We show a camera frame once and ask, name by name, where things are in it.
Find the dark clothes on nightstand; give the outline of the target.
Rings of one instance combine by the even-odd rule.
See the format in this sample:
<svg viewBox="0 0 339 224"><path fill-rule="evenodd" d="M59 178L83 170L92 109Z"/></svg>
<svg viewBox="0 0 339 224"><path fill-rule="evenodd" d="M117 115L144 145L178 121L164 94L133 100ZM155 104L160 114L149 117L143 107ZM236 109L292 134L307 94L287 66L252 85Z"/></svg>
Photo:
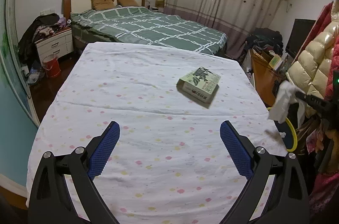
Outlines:
<svg viewBox="0 0 339 224"><path fill-rule="evenodd" d="M38 53L35 42L43 39L51 32L41 33L41 30L52 30L57 32L66 26L66 19L60 17L57 13L38 16L23 34L18 43L18 57L23 65L31 68L35 62L38 62Z"/></svg>

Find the green plaid duvet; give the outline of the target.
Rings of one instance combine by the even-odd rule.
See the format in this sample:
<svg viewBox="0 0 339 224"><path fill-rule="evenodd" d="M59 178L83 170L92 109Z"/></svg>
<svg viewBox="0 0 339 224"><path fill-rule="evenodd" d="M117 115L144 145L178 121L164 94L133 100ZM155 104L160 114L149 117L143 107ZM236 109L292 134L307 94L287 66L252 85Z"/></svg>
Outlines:
<svg viewBox="0 0 339 224"><path fill-rule="evenodd" d="M115 42L177 48L208 55L223 50L225 33L145 7L89 9L71 13L72 34L84 44Z"/></svg>

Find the white floral tablecloth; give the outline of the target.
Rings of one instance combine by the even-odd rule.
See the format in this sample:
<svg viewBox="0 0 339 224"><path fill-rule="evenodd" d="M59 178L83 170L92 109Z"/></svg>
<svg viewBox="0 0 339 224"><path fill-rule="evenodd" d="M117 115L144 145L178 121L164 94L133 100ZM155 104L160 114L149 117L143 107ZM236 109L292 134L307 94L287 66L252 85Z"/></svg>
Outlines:
<svg viewBox="0 0 339 224"><path fill-rule="evenodd" d="M209 104L177 87L199 67L221 76ZM89 44L37 131L26 187L44 152L69 154L115 121L121 135L94 184L119 222L219 223L246 183L220 138L226 120L253 145L287 153L234 60L142 44Z"/></svg>

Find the pile of clothes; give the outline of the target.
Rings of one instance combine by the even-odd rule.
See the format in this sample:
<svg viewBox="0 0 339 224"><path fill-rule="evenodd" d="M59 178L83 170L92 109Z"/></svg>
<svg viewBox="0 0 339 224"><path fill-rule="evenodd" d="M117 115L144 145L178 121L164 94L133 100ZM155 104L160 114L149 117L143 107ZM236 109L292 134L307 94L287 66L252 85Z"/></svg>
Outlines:
<svg viewBox="0 0 339 224"><path fill-rule="evenodd" d="M283 38L279 31L269 28L255 28L245 39L244 51L258 48L259 51L274 51L279 56L283 55Z"/></svg>

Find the red bucket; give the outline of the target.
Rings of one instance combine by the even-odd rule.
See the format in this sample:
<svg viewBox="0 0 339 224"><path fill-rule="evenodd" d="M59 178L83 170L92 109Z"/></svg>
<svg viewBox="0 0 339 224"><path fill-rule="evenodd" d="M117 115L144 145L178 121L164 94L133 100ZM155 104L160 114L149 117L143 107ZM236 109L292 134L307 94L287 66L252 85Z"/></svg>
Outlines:
<svg viewBox="0 0 339 224"><path fill-rule="evenodd" d="M61 73L57 55L46 56L42 65L49 78L55 78Z"/></svg>

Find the cream puffer jacket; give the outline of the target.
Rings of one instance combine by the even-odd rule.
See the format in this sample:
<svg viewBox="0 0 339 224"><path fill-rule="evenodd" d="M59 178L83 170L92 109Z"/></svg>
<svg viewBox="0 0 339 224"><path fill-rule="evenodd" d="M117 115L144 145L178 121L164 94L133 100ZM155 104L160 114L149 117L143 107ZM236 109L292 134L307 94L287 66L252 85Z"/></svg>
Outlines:
<svg viewBox="0 0 339 224"><path fill-rule="evenodd" d="M306 46L288 69L289 82L306 94L323 99L337 36L338 21L332 21Z"/></svg>

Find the yellow rim trash bin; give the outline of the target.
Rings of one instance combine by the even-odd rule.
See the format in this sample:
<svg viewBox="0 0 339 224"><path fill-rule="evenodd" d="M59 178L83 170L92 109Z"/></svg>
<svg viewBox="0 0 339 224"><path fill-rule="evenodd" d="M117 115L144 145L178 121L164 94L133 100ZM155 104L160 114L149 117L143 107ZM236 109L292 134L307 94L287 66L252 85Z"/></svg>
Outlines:
<svg viewBox="0 0 339 224"><path fill-rule="evenodd" d="M277 120L273 120L271 118L268 118L269 120L272 120L284 142L284 145L286 147L286 150L288 152L295 152L297 145L298 145L298 138L296 135L295 128L292 124L292 122L286 117L283 123L279 123Z"/></svg>

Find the wooden bed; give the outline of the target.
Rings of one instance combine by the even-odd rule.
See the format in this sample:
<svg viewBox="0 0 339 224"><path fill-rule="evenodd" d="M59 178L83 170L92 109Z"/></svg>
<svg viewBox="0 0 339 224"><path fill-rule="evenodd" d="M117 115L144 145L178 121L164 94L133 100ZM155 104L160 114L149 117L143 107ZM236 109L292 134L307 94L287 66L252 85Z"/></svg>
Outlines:
<svg viewBox="0 0 339 224"><path fill-rule="evenodd" d="M177 48L221 56L225 33L164 14L145 6L145 0L63 0L77 48L89 43L116 42Z"/></svg>

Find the wooden low cabinet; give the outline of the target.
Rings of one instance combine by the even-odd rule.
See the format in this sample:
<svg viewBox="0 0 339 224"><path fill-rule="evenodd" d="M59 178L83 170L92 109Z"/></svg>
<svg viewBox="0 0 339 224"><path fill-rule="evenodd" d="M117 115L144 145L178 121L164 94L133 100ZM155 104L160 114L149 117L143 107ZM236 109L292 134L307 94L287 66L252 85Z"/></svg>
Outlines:
<svg viewBox="0 0 339 224"><path fill-rule="evenodd" d="M254 52L254 50L250 50L250 57L254 76L254 88L264 104L267 107L271 107L276 99L274 87L283 81L284 77L272 69L269 63Z"/></svg>

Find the black television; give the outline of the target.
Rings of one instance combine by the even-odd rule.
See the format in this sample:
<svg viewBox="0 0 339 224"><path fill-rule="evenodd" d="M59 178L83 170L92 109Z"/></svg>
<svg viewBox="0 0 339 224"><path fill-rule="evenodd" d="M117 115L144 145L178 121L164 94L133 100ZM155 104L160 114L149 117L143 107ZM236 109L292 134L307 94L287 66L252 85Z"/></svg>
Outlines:
<svg viewBox="0 0 339 224"><path fill-rule="evenodd" d="M296 57L297 52L310 33L315 20L296 18L288 39L285 52L292 58Z"/></svg>

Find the cardboard box by bed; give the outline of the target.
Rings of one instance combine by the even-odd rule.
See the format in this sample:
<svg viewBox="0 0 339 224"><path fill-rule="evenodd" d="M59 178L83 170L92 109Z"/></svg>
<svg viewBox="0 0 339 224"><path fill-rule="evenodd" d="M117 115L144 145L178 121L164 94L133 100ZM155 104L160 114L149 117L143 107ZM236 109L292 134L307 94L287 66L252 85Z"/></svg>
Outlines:
<svg viewBox="0 0 339 224"><path fill-rule="evenodd" d="M156 8L164 8L165 7L165 0L155 0L155 7Z"/></svg>

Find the left brown pillow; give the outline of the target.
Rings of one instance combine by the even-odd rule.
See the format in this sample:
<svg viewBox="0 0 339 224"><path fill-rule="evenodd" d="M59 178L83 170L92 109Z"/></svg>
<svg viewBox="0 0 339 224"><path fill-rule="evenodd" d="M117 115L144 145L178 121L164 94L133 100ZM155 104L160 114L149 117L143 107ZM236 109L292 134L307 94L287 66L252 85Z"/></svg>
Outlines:
<svg viewBox="0 0 339 224"><path fill-rule="evenodd" d="M94 10L107 10L115 8L114 0L91 0Z"/></svg>

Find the white plastic bag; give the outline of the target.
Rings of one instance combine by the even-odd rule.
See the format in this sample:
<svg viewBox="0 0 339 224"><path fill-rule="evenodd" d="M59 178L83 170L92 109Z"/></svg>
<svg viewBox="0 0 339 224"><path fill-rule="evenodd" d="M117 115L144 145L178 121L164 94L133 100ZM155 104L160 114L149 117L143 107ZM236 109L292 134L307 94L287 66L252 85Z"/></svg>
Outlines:
<svg viewBox="0 0 339 224"><path fill-rule="evenodd" d="M299 128L304 122L306 102L302 101L300 98L297 98L297 93L305 94L302 89L293 83L289 81L283 81L279 86L275 103L268 111L268 119L282 124L287 118L290 105L298 103L299 107L297 111L297 128Z"/></svg>

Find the sliding glass wardrobe door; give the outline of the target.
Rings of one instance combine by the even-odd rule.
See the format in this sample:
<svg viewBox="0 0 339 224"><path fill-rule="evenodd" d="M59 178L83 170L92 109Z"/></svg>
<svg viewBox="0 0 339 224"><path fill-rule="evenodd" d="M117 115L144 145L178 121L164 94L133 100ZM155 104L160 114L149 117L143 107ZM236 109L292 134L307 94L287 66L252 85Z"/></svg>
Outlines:
<svg viewBox="0 0 339 224"><path fill-rule="evenodd" d="M25 79L26 66L18 58L15 0L1 0L1 68L21 109L38 127L40 122Z"/></svg>

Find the small printed carton box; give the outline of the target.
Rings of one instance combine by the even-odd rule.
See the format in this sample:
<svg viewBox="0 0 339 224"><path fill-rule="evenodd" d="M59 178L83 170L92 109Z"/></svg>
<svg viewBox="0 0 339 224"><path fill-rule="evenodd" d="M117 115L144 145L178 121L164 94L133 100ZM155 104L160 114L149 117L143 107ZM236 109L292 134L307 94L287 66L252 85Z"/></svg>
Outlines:
<svg viewBox="0 0 339 224"><path fill-rule="evenodd" d="M181 77L178 80L177 87L197 100L209 104L219 88L220 79L220 75L208 68L199 67Z"/></svg>

